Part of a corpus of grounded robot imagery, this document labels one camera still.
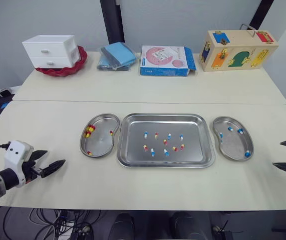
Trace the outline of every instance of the green panel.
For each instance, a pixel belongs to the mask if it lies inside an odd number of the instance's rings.
[[[249,56],[249,52],[242,51],[236,54],[233,58],[234,62],[231,65],[228,65],[230,67],[240,67],[243,66],[242,62],[245,58]]]

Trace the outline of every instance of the pink circle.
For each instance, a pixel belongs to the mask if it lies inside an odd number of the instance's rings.
[[[169,58],[165,58],[163,60],[159,60],[158,58],[156,58],[155,56],[153,56],[152,54],[154,52],[158,52],[160,50],[163,50],[164,47],[153,47],[151,49],[149,49],[147,52],[146,52],[146,59],[151,63],[151,64],[155,64],[155,65],[165,65],[165,64],[168,64],[169,62],[172,61],[173,59],[173,56],[170,56]]]
[[[177,67],[177,68],[180,68],[180,67],[184,66],[184,62],[181,61],[181,60],[177,60],[177,59],[174,60],[174,61],[172,62],[172,64],[173,64],[174,67]]]

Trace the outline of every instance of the metal handle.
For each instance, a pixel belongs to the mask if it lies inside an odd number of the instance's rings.
[[[241,25],[241,27],[240,27],[239,29],[241,30],[243,26],[246,26],[246,27],[248,27],[249,29],[252,29],[252,30],[253,30],[253,35],[252,35],[252,37],[255,36],[255,33],[256,33],[256,29],[255,29],[255,28],[253,28],[253,27],[250,26],[250,25],[247,25],[247,24],[242,23],[242,25]]]

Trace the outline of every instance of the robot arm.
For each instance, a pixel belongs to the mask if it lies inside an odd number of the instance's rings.
[[[6,150],[5,167],[0,171],[0,198],[6,194],[6,190],[13,187],[22,187],[23,185],[36,179],[42,178],[57,171],[65,160],[58,160],[44,169],[35,169],[36,160],[40,159],[46,150],[34,151],[34,148],[22,141],[12,141]]]

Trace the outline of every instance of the white drawer cabinet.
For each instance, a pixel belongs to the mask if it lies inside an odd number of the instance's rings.
[[[73,35],[38,35],[23,45],[36,68],[71,68],[80,58]]]

